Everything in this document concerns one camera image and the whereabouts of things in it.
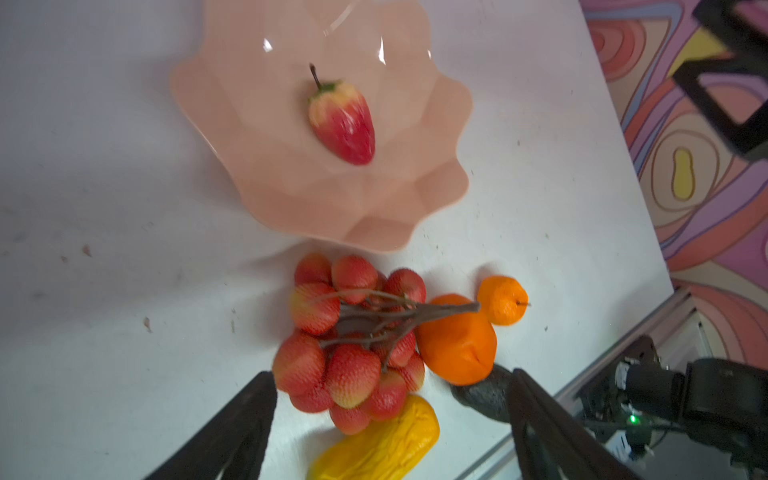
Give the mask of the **orange fake bell pepper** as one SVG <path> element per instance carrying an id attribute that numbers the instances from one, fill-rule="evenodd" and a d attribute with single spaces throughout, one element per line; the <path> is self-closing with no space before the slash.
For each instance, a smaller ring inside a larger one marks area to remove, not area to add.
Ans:
<path id="1" fill-rule="evenodd" d="M 456 386 L 478 383 L 491 373 L 497 336 L 483 312 L 461 313 L 415 329 L 419 353 L 437 376 Z"/>

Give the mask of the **red fake strawberry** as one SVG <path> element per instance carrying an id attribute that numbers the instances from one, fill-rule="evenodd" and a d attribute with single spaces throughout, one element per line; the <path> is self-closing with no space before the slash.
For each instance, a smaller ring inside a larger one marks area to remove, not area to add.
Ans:
<path id="1" fill-rule="evenodd" d="M 309 64 L 316 91 L 308 99 L 308 121 L 318 140 L 341 160 L 364 166 L 372 162 L 376 136 L 365 97 L 343 81 L 321 81 Z"/>

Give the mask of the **dark fake avocado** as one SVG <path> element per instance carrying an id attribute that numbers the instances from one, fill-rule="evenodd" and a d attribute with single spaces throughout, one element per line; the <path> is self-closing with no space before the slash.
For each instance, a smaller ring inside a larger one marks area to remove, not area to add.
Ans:
<path id="1" fill-rule="evenodd" d="M 501 423 L 509 423 L 508 391 L 512 372 L 494 364 L 483 380 L 464 386 L 451 385 L 450 391 L 461 405 Z"/>

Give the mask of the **red fake lychee bunch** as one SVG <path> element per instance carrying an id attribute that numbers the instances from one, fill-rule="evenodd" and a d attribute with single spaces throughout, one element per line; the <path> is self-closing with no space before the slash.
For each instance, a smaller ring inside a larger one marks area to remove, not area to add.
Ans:
<path id="1" fill-rule="evenodd" d="M 432 372 L 415 329 L 470 312 L 482 311 L 461 295 L 429 299 L 412 269 L 385 275 L 359 255 L 331 260 L 311 252 L 294 270 L 294 331 L 273 360 L 277 388 L 295 409 L 328 413 L 338 430 L 357 434 L 397 417 Z"/>

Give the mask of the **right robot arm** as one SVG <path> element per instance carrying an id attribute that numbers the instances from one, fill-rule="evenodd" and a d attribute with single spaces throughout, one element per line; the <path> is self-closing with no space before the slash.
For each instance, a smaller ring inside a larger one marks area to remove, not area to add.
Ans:
<path id="1" fill-rule="evenodd" d="M 623 430 L 684 433 L 733 466 L 767 471 L 767 372 L 716 358 L 662 367 L 652 339 L 637 337 L 579 388 L 583 418 L 599 440 Z"/>

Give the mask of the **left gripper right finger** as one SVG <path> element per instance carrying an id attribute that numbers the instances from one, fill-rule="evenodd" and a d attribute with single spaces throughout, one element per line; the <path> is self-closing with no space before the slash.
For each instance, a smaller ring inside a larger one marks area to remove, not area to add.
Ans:
<path id="1" fill-rule="evenodd" d="M 507 409 L 524 479 L 636 479 L 533 378 L 515 369 Z"/>

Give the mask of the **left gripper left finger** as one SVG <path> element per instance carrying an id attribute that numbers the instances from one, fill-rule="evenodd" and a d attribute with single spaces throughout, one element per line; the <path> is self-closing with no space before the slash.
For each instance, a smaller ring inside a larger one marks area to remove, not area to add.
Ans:
<path id="1" fill-rule="evenodd" d="M 263 371 L 148 477 L 257 479 L 276 405 L 274 375 Z"/>

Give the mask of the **pink scalloped fruit bowl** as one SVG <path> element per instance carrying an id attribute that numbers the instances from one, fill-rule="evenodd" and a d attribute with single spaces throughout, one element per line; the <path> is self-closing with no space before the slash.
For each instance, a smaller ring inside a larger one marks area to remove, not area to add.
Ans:
<path id="1" fill-rule="evenodd" d="M 468 190 L 471 95 L 416 1 L 208 1 L 171 88 L 273 230 L 394 252 Z"/>

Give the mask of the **yellow fake squash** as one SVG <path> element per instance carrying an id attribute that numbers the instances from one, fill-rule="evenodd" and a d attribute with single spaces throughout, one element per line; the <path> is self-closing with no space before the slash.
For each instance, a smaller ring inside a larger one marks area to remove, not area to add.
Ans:
<path id="1" fill-rule="evenodd" d="M 322 453 L 306 477 L 322 479 L 402 479 L 438 442 L 440 425 L 424 398 L 407 397 L 400 414 L 373 422 Z"/>

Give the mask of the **small fake orange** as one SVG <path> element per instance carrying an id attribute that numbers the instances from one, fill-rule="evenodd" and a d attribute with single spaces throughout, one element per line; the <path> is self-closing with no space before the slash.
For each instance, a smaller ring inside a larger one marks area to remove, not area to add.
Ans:
<path id="1" fill-rule="evenodd" d="M 514 278 L 493 275 L 480 282 L 477 301 L 487 319 L 497 326 L 511 326 L 526 313 L 529 296 Z"/>

